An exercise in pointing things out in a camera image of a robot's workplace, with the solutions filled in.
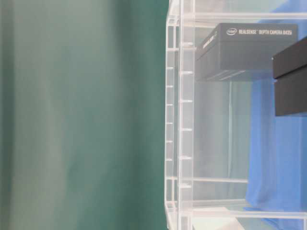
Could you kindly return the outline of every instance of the transparent plastic frame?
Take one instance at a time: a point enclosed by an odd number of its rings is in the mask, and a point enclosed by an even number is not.
[[[240,168],[239,177],[227,174],[227,170],[225,170],[226,176],[223,177],[214,176],[214,170],[209,173],[210,176],[195,174],[200,171],[200,167],[205,167],[199,164],[200,156],[195,150],[196,139],[202,141],[197,136],[199,133],[195,132],[195,126],[199,125],[195,123],[199,114],[195,113],[199,113],[200,110],[199,104],[195,103],[196,46],[219,23],[307,19],[307,12],[273,12],[284,2],[284,0],[170,0],[166,21],[165,65],[165,213],[169,229],[196,230],[193,223],[197,218],[203,218],[203,221],[235,218],[243,220],[240,222],[245,223],[244,229],[266,229],[266,227],[275,229],[265,224],[264,219],[297,219],[302,221],[302,229],[307,230],[305,212],[246,209],[250,206],[245,197],[248,184],[248,153],[237,159],[239,162],[235,164],[229,161],[222,163],[226,164],[228,169],[233,164],[233,167]],[[243,84],[243,87],[250,87],[249,82]],[[208,110],[210,106],[214,107],[214,102],[207,107]],[[230,125],[228,124],[228,132],[231,130]],[[210,135],[212,130],[210,126],[209,130],[204,132]],[[227,142],[230,138],[230,135],[221,137],[220,141]],[[201,154],[205,161],[208,155],[206,152]],[[226,151],[226,154],[230,159],[230,154],[233,153]],[[221,184],[225,186],[230,184],[234,187],[234,191],[238,192],[233,197],[225,196],[227,199],[222,199],[222,195],[216,199],[210,194],[205,195],[205,198],[199,195],[204,190],[211,190],[208,193],[219,193],[219,190],[224,189]]]

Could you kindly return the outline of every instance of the clear acrylic box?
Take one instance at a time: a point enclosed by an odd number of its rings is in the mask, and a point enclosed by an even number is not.
[[[218,59],[202,62],[197,54],[220,23],[294,24],[300,40],[307,36],[307,2],[170,0],[165,67],[167,226],[307,230],[306,117],[275,116],[271,56],[264,62],[270,66],[265,71],[257,66],[234,68],[223,70],[222,78],[202,79],[203,72],[223,58],[223,48],[216,51]],[[227,30],[230,36],[239,31],[234,27]],[[274,39],[272,46],[279,43]],[[260,55],[266,49],[254,50]],[[243,50],[223,61],[239,64]],[[254,65],[269,56],[255,61],[254,52],[244,55],[246,63],[253,60]]]

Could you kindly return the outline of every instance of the product box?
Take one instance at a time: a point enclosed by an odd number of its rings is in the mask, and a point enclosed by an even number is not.
[[[252,81],[272,72],[272,57],[297,41],[296,24],[220,23],[196,49],[197,81]]]
[[[307,38],[273,57],[276,116],[307,115]]]

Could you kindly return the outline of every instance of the intel logo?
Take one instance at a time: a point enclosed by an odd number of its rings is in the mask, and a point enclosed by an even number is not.
[[[238,30],[236,28],[230,28],[227,30],[227,34],[232,36],[235,35],[238,32]]]

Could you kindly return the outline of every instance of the shelf slot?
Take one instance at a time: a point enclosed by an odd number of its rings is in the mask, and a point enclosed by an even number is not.
[[[181,156],[179,157],[180,160],[191,160],[192,158],[191,157],[188,157],[188,156]]]
[[[182,132],[191,132],[191,131],[193,131],[193,129],[192,128],[182,128],[182,129],[180,129],[180,131],[182,131]]]
[[[179,103],[192,103],[193,100],[180,100]]]
[[[168,48],[167,51],[176,52],[176,51],[179,51],[179,48]]]
[[[181,71],[181,75],[193,75],[193,71]]]
[[[194,46],[193,42],[183,42],[181,45],[183,48]]]
[[[180,184],[179,188],[191,188],[192,186],[189,184]]]

